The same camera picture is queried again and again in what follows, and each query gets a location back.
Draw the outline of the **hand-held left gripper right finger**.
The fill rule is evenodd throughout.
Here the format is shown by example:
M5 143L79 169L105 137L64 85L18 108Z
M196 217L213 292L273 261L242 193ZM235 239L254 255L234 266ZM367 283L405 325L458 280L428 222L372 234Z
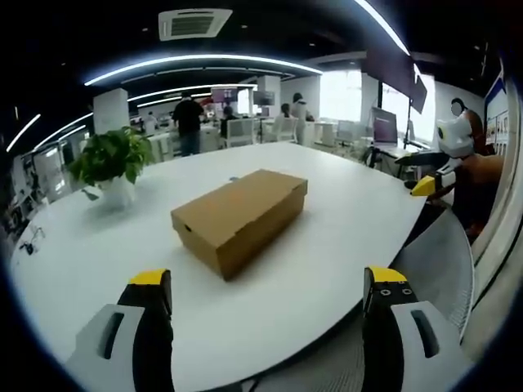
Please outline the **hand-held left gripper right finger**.
M363 391L451 391L472 362L458 329L394 269L364 270Z

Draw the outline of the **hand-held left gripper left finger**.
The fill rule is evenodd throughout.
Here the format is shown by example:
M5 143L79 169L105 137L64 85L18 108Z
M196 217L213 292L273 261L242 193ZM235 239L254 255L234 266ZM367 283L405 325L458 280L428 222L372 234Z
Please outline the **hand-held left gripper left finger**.
M66 368L85 391L173 391L171 271L141 272L76 336Z

